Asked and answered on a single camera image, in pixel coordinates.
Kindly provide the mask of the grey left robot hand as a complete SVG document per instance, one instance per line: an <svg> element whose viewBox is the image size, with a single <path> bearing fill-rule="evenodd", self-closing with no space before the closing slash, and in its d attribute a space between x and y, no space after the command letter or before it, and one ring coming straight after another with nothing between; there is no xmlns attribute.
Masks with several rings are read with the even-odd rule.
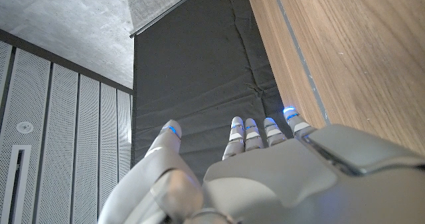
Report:
<svg viewBox="0 0 425 224"><path fill-rule="evenodd" d="M168 121L113 189L100 223L423 223L424 157L338 124L314 128L288 106L285 137L271 118L232 120L222 160L198 180Z"/></svg>

